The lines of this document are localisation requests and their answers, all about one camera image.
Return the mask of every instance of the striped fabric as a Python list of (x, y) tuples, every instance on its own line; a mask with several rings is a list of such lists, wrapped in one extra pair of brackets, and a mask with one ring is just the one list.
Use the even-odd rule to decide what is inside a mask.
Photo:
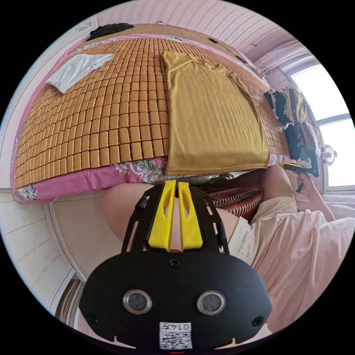
[(245, 190), (240, 187), (201, 185), (199, 188), (209, 194), (216, 208), (220, 208), (245, 218), (249, 223), (253, 219), (263, 198), (263, 193), (256, 190)]

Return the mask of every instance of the mustard yellow shirt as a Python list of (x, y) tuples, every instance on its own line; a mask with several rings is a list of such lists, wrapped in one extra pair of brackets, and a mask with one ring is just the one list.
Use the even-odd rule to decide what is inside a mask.
[(247, 87), (193, 55), (163, 51), (169, 92), (167, 174), (267, 168), (269, 146)]

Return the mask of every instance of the beige shorts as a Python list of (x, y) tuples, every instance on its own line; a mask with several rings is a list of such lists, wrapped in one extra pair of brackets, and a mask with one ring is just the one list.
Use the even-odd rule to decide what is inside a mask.
[(297, 213), (296, 200), (292, 197), (262, 202), (250, 224), (239, 218), (228, 243), (230, 254), (257, 270), (281, 218), (290, 213)]

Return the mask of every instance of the screw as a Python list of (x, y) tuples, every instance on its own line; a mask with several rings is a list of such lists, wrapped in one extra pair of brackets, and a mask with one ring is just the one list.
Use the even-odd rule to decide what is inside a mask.
[(262, 316), (256, 317), (252, 322), (251, 325), (253, 327), (258, 327), (262, 322), (264, 321), (264, 318)]
[(89, 315), (88, 315), (88, 319), (89, 319), (89, 321), (92, 322), (92, 323), (95, 323), (95, 324), (98, 323), (98, 320), (97, 320), (92, 314), (89, 314)]
[(172, 259), (169, 261), (169, 265), (171, 267), (179, 267), (180, 266), (180, 261), (178, 259)]

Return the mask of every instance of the white towel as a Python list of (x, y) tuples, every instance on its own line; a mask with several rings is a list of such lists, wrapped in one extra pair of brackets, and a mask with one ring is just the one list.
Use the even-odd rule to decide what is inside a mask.
[(55, 86), (62, 94), (64, 94), (79, 80), (94, 69), (101, 67), (113, 57), (113, 54), (77, 54), (62, 65), (46, 81), (46, 83)]

